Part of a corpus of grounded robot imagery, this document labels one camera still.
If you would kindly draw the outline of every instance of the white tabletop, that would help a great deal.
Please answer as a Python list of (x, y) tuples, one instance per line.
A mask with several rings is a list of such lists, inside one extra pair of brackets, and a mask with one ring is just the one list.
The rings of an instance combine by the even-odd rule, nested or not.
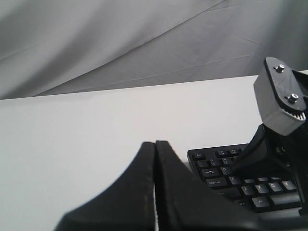
[(0, 230), (51, 231), (106, 189), (143, 141), (249, 142), (256, 76), (0, 101)]

